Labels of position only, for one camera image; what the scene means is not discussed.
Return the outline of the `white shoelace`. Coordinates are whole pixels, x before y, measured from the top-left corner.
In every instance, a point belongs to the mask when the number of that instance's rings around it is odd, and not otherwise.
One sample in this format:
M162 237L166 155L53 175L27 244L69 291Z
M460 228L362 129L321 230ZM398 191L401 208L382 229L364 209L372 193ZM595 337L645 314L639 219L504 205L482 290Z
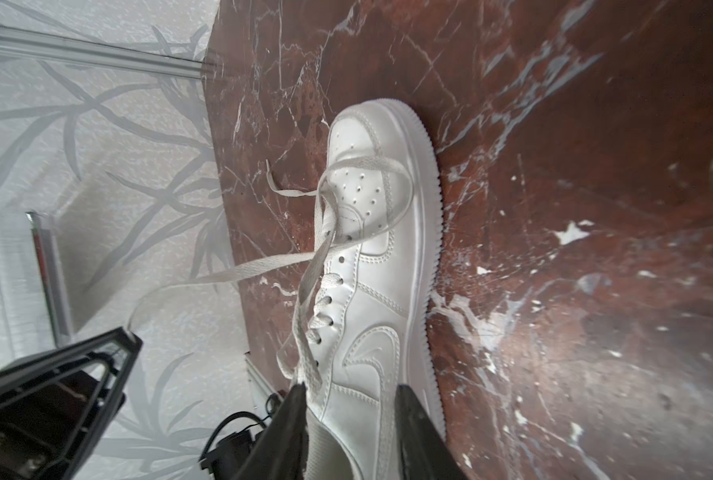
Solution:
M185 282L178 282L170 285L160 286L146 294L138 305L132 310L124 331L132 335L136 328L142 324L140 318L150 310L146 305L156 294L172 290L174 288L192 287L196 285L216 285L222 283L234 283L247 280L272 270L278 270L306 262L308 267L300 280L298 294L296 294L296 304L294 304L294 316L292 316L292 339L298 350L298 366L295 368L282 367L284 376L306 384L308 388L318 390L322 387L322 376L318 373L314 365L314 355L308 346L308 334L306 334L306 324L304 324L304 314L308 313L312 304L312 294L314 286L322 277L324 264L328 256L360 245L377 236L383 235L393 230L407 215L412 200L408 200L403 207L387 216L387 221L383 226L371 234L356 240L338 242L336 241L336 230L340 225L340 211L338 211L338 201L334 189L328 186L328 178L342 170L370 170L379 173L390 173L398 175L403 180L410 195L415 194L413 178L406 166L400 161L385 156L361 156L346 158L336 162L326 168L322 178L318 182L318 187L314 191L309 191L308 196L314 197L314 251L297 254L282 254L265 258L260 258L251 262L240 264L230 270L216 272L207 276L194 278Z

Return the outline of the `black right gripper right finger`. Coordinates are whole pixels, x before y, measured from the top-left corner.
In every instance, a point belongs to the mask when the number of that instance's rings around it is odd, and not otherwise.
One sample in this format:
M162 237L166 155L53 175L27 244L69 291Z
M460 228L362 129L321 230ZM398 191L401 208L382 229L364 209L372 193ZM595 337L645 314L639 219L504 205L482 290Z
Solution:
M401 479L467 480L408 385L397 388L395 418Z

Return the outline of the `white sneaker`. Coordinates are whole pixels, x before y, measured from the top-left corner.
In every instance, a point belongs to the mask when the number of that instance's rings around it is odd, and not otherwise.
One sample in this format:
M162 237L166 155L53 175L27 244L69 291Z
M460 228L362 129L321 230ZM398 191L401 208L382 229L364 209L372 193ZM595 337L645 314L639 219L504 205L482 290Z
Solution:
M373 233L413 203L393 230L328 256L314 286L304 324L322 387L306 386L308 479L399 477L399 385L412 388L438 432L446 429L426 326L443 233L434 148L410 106L378 99L346 108L330 128L326 168L361 156L400 161L415 194L396 174L351 169L328 178L340 211L338 242ZM298 366L292 335L278 362Z

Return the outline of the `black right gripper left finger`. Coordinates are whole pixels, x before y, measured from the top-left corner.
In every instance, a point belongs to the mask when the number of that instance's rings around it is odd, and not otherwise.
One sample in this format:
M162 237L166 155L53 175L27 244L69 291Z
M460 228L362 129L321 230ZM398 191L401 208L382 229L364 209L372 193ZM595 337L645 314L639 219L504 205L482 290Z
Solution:
M302 479L305 447L306 385L296 384L232 479Z

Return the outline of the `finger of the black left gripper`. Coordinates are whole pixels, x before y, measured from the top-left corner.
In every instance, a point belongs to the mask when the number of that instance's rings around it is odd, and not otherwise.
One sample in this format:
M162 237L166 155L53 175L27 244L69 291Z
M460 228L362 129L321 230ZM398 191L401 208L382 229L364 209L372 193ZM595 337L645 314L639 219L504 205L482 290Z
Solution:
M144 342L124 328L0 370L0 479L72 479L124 405Z

